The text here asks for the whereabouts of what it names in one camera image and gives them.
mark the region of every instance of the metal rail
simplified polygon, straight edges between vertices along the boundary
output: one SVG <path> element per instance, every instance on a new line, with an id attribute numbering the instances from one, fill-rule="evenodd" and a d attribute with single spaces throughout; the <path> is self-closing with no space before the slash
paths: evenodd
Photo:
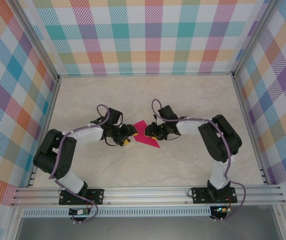
<path id="1" fill-rule="evenodd" d="M 244 196 L 243 189 L 234 185 L 239 205 Z M 104 187 L 104 207 L 177 207 L 177 206 L 219 206 L 221 204 L 193 204 L 187 191 L 191 186 L 165 187 Z M 247 185 L 245 205 L 281 205 L 285 197 L 278 185 Z M 17 208 L 62 208 L 58 204 L 59 188 L 18 188 L 12 201 L 12 207 Z"/>

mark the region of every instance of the marble surface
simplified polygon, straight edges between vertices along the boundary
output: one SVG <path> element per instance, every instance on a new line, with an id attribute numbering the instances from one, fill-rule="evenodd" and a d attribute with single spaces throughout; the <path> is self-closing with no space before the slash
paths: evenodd
<path id="1" fill-rule="evenodd" d="M 64 78 L 50 129 L 72 130 L 98 118 L 96 106 L 105 104 L 124 113 L 124 123 L 153 121 L 151 101 L 158 98 L 180 116 L 212 118 L 222 114 L 240 135 L 243 146 L 230 169 L 230 179 L 262 184 L 262 178 L 231 77 L 107 76 Z M 200 136 L 184 135 L 159 141 L 161 148 L 132 142 L 124 147 L 99 141 L 75 152 L 71 169 L 89 186 L 197 186 L 211 175 L 212 159 Z M 38 171 L 35 187 L 56 186 Z"/>

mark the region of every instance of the black mounting plate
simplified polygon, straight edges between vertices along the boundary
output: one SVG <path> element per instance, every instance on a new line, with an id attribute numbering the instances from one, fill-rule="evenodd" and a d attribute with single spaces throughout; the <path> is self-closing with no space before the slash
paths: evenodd
<path id="1" fill-rule="evenodd" d="M 208 194 L 207 187 L 193 187 L 190 189 L 190 195 L 193 198 L 194 204 L 213 204 L 213 203 L 219 203 L 219 204 L 229 204 L 229 198 L 231 199 L 231 203 L 235 204 L 237 203 L 237 196 L 236 191 L 234 187 L 229 187 L 226 190 L 226 194 L 222 196 L 218 201 L 213 201 L 212 197 Z"/>
<path id="2" fill-rule="evenodd" d="M 87 189 L 88 199 L 96 203 L 97 205 L 103 204 L 104 189 Z M 87 205 L 87 201 L 82 200 L 66 190 L 60 192 L 59 205 Z"/>

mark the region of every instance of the purple cable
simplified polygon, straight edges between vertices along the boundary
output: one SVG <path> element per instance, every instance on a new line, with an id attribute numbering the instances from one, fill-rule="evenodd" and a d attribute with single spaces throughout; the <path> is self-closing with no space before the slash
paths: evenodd
<path id="1" fill-rule="evenodd" d="M 175 121 L 176 121 L 176 122 L 180 122 L 180 121 L 181 121 L 181 122 L 185 122 L 185 121 L 190 121 L 190 120 L 208 122 L 208 123 L 210 123 L 211 125 L 214 126 L 214 128 L 216 129 L 216 131 L 217 131 L 217 132 L 219 133 L 219 135 L 221 136 L 221 138 L 222 138 L 222 140 L 223 140 L 223 143 L 224 143 L 224 145 L 225 145 L 225 148 L 226 148 L 226 150 L 227 150 L 227 156 L 228 156 L 227 168 L 226 168 L 226 171 L 225 171 L 225 174 L 224 174 L 224 175 L 225 175 L 225 178 L 226 178 L 229 182 L 231 182 L 232 184 L 240 185 L 240 186 L 243 188 L 243 190 L 244 190 L 243 200 L 242 200 L 241 204 L 239 205 L 239 207 L 237 208 L 237 210 L 236 210 L 232 215 L 229 215 L 229 216 L 227 216 L 227 217 L 225 218 L 225 219 L 230 219 L 230 218 L 231 218 L 232 216 L 234 216 L 235 213 L 244 205 L 244 202 L 245 202 L 245 199 L 246 199 L 246 188 L 245 188 L 245 186 L 244 186 L 243 184 L 241 184 L 241 183 L 239 183 L 239 182 L 232 181 L 232 180 L 230 180 L 230 179 L 228 178 L 228 176 L 227 176 L 227 173 L 228 173 L 228 171 L 229 171 L 229 169 L 230 169 L 230 167 L 231 167 L 231 164 L 232 164 L 232 155 L 231 155 L 231 151 L 230 151 L 230 149 L 229 149 L 229 146 L 228 146 L 228 144 L 227 144 L 227 141 L 226 141 L 226 139 L 225 139 L 225 137 L 224 137 L 222 131 L 219 129 L 219 127 L 217 126 L 217 124 L 215 124 L 213 121 L 208 120 L 208 119 L 205 119 L 205 118 L 165 119 L 165 118 L 159 116 L 159 114 L 155 111 L 155 109 L 154 109 L 154 102 L 158 102 L 161 108 L 162 108 L 162 104 L 161 104 L 161 102 L 160 102 L 158 99 L 156 99 L 156 98 L 152 100 L 152 110 L 153 110 L 153 113 L 154 113 L 154 114 L 156 115 L 156 117 L 158 117 L 159 119 L 161 119 L 161 120 L 163 120 L 163 121 L 165 121 L 165 122 L 175 122 Z"/>
<path id="2" fill-rule="evenodd" d="M 104 104 L 99 104 L 99 105 L 96 107 L 96 110 L 97 110 L 98 114 L 99 114 L 101 117 L 102 117 L 102 114 L 101 114 L 100 111 L 98 110 L 99 107 L 104 107 L 104 108 L 106 108 L 106 110 L 107 110 L 107 117 L 106 117 L 106 119 L 105 119 L 103 122 L 100 122 L 99 124 L 86 125 L 86 126 L 84 126 L 84 127 L 82 126 L 82 127 L 76 128 L 76 129 L 74 129 L 74 130 L 72 130 L 72 131 L 70 131 L 70 132 L 68 132 L 67 134 L 64 135 L 64 137 L 62 138 L 61 142 L 59 143 L 59 147 L 58 147 L 58 152 L 57 152 L 57 156 L 56 156 L 55 165 L 54 165 L 54 168 L 53 168 L 53 170 L 52 170 L 52 172 L 51 172 L 51 174 L 50 174 L 50 176 L 49 176 L 48 179 L 53 179 L 54 174 L 56 173 L 57 166 L 58 166 L 58 163 L 59 163 L 59 158 L 60 158 L 61 151 L 62 151 L 63 142 L 64 142 L 64 140 L 65 140 L 69 135 L 71 135 L 73 132 L 77 132 L 77 131 L 80 131 L 80 130 L 83 130 L 83 129 L 93 128 L 93 127 L 95 128 L 95 127 L 101 126 L 102 124 L 104 124 L 104 123 L 107 122 L 107 120 L 109 119 L 109 109 L 108 109 L 108 107 L 107 107 L 106 105 L 104 105 Z M 81 223 L 86 223 L 86 222 L 88 222 L 88 221 L 91 221 L 94 217 L 96 217 L 96 215 L 98 214 L 98 206 L 97 206 L 96 203 L 94 203 L 93 201 L 91 201 L 91 200 L 89 200 L 89 199 L 87 199 L 87 198 L 84 198 L 84 197 L 82 197 L 82 196 L 80 196 L 80 195 L 78 195 L 78 194 L 76 194 L 76 193 L 73 193 L 70 189 L 68 189 L 67 187 L 65 187 L 64 185 L 62 185 L 58 180 L 55 179 L 54 181 L 55 181 L 60 187 L 65 188 L 65 190 L 68 191 L 70 194 L 76 196 L 76 197 L 79 198 L 79 199 L 82 199 L 82 200 L 84 200 L 84 201 L 87 201 L 88 203 L 90 203 L 90 204 L 92 204 L 92 205 L 94 205 L 94 206 L 96 207 L 96 213 L 95 213 L 93 216 L 91 216 L 91 217 L 85 219 L 84 221 L 79 222 L 80 224 L 81 224 Z"/>

